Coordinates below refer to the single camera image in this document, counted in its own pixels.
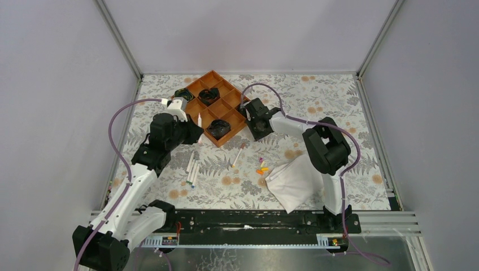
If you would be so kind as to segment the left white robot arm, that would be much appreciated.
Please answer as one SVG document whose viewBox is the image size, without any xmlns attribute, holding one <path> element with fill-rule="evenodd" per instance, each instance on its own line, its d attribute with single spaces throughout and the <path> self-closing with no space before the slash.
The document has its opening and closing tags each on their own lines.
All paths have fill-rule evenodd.
<svg viewBox="0 0 479 271">
<path fill-rule="evenodd" d="M 129 222 L 140 197 L 159 178 L 179 145 L 198 142 L 203 128 L 190 115 L 184 120 L 170 113 L 153 117 L 150 131 L 128 164 L 127 177 L 101 213 L 88 225 L 78 226 L 72 239 L 76 254 L 74 270 L 80 265 L 94 270 L 123 270 L 130 253 L 143 239 L 164 225 L 173 207 L 162 203 Z"/>
</svg>

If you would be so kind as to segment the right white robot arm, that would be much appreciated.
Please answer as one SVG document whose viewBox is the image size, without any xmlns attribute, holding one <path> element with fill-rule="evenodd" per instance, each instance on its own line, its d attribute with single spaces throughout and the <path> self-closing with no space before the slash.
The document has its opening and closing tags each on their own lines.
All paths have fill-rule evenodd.
<svg viewBox="0 0 479 271">
<path fill-rule="evenodd" d="M 280 133 L 304 142 L 304 154 L 274 168 L 265 179 L 269 191 L 287 213 L 319 193 L 328 214 L 349 216 L 351 207 L 339 174 L 349 162 L 351 148 L 331 118 L 318 123 L 301 120 L 278 107 L 267 108 L 258 98 L 239 109 L 246 116 L 254 140 Z"/>
</svg>

